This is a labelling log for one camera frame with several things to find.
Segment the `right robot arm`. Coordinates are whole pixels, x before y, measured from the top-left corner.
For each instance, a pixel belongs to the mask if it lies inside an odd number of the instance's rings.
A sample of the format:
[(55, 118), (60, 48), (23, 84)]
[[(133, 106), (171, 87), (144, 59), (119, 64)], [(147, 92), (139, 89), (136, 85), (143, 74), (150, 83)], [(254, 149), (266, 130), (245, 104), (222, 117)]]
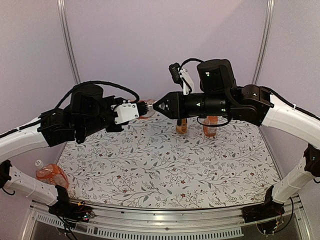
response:
[(320, 119), (265, 86), (237, 86), (227, 59), (199, 61), (199, 93), (169, 92), (153, 109), (169, 119), (221, 116), (291, 134), (308, 146), (294, 169), (258, 195), (258, 204), (242, 208), (246, 223), (283, 214), (285, 202), (320, 175)]

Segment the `yellow dark-label bottle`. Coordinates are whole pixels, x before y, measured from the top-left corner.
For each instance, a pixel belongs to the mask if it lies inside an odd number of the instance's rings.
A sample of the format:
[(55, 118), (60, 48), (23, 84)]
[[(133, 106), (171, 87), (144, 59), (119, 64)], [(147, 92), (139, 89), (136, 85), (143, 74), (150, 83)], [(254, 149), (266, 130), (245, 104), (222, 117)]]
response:
[(188, 121), (186, 118), (178, 119), (176, 121), (175, 131), (177, 134), (186, 134), (188, 132)]

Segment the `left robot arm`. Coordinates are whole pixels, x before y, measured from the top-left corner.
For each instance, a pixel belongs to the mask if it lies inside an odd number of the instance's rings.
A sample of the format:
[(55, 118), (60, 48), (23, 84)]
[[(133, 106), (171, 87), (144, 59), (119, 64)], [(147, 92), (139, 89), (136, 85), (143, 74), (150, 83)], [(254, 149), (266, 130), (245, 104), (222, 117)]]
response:
[(87, 81), (75, 85), (55, 108), (42, 113), (31, 122), (0, 136), (0, 187), (5, 192), (21, 192), (26, 197), (56, 209), (63, 217), (74, 213), (67, 190), (41, 182), (10, 162), (10, 158), (31, 150), (54, 147), (76, 141), (82, 144), (86, 137), (105, 129), (121, 132), (122, 126), (139, 117), (137, 102), (121, 97), (104, 97), (102, 86), (135, 92), (107, 81)]

